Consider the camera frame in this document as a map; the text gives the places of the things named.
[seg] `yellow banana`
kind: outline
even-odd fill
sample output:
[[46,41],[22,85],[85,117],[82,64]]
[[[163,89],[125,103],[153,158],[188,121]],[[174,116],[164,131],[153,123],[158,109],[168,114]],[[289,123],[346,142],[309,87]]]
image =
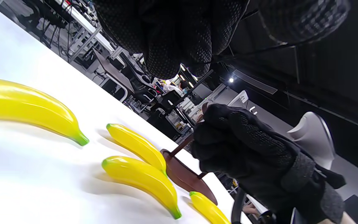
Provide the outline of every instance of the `yellow banana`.
[[0,120],[28,123],[84,146],[89,140],[74,114],[57,99],[34,88],[0,79]]
[[151,166],[161,170],[167,176],[167,165],[164,157],[149,141],[121,124],[108,124],[106,128],[120,146],[139,156]]
[[182,216],[177,205],[176,190],[170,180],[153,166],[125,156],[111,156],[102,167],[114,182],[129,185],[152,195],[170,211],[173,218]]
[[190,198],[195,209],[212,224],[230,224],[223,212],[203,194],[190,192]]

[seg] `gloved hand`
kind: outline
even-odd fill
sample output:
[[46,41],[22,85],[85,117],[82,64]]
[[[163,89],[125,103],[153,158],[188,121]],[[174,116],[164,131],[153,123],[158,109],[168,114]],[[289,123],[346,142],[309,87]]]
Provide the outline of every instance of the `gloved hand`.
[[[204,120],[196,126],[191,145],[202,171],[237,179],[276,214],[296,207],[310,223],[326,218],[340,223],[344,202],[326,177],[343,180],[340,175],[317,166],[299,146],[246,109],[212,105]],[[335,187],[344,184],[340,182],[330,180]]]

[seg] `wire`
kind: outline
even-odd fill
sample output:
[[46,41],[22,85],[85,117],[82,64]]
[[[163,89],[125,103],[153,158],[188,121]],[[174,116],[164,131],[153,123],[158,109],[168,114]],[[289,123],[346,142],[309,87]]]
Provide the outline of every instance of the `wire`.
[[[70,7],[70,17],[71,17],[71,14],[73,13],[73,6],[71,4],[71,7]],[[70,22],[68,22],[68,32],[67,32],[67,63],[68,63],[68,50],[70,49],[70,45],[69,45],[69,42],[70,42]]]
[[52,44],[52,41],[53,41],[53,38],[54,38],[54,33],[56,32],[56,29],[57,29],[57,26],[55,26],[55,29],[53,30],[51,41],[49,42],[49,45]]
[[41,39],[42,39],[42,36],[43,35],[45,35],[45,14],[44,14],[44,18],[42,18],[42,34],[40,35],[40,37],[39,37],[39,41],[42,43],[42,41],[41,41]]
[[59,27],[59,32],[57,34],[57,48],[58,48],[58,51],[59,51],[59,57],[62,57],[61,53],[60,53],[60,30],[61,30],[61,28]]

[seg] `chair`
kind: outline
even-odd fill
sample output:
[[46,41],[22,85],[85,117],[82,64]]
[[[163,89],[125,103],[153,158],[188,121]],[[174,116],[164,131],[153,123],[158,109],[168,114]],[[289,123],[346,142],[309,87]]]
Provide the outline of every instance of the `chair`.
[[126,67],[122,70],[122,73],[133,82],[134,85],[144,86],[146,88],[153,88],[153,85],[151,85],[150,78],[145,74],[145,72],[139,67],[138,63],[135,61],[135,59],[132,58],[132,56],[129,55],[129,53],[125,50],[123,50],[120,53],[121,59],[126,64]]
[[168,108],[172,107],[174,103],[176,103],[180,99],[180,95],[176,91],[167,92],[162,96],[162,101],[160,105],[164,110],[168,110]]
[[318,165],[331,169],[336,155],[334,143],[325,121],[319,115],[305,113],[298,125],[287,133],[292,141],[307,149],[307,153]]
[[123,50],[119,56],[126,65],[121,72],[129,79],[135,90],[133,97],[144,105],[153,103],[158,94],[151,85],[149,77],[145,75],[127,51]]

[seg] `table surface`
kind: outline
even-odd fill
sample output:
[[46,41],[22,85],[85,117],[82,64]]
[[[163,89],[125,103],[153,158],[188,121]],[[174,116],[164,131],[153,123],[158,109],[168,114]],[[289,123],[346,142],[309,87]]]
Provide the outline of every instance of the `table surface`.
[[[178,220],[150,195],[108,181],[103,159],[136,156],[107,139],[107,123],[128,126],[159,149],[173,150],[177,144],[1,13],[0,78],[60,100],[90,139],[80,147],[34,126],[0,121],[0,223],[208,224],[188,205],[188,192],[176,185],[183,214]],[[188,152],[177,157],[200,173]],[[203,180],[230,219],[233,199],[213,173]]]
[[[64,0],[55,0],[57,3],[61,4],[62,1]],[[66,2],[63,3],[62,7],[63,8],[67,8],[68,4]],[[93,34],[96,30],[96,28],[94,26],[92,26],[92,24],[84,17],[82,16],[82,14],[75,9],[74,7],[71,9],[70,7],[68,7],[67,9],[68,12],[71,13],[71,16],[77,20],[77,22],[86,29],[86,31],[88,31],[89,33]],[[95,39],[98,40],[98,42],[100,44],[102,44],[110,53],[112,53],[114,51],[114,49],[112,48],[112,46],[110,45],[110,42],[108,42],[108,40],[102,35],[102,34],[96,34]]]
[[126,78],[125,75],[123,75],[121,72],[119,72],[107,59],[99,54],[99,52],[97,52],[95,49],[93,49],[93,51],[105,72],[108,75],[111,75],[115,80],[117,80],[121,85],[125,86],[133,94],[135,90],[133,89],[129,79]]

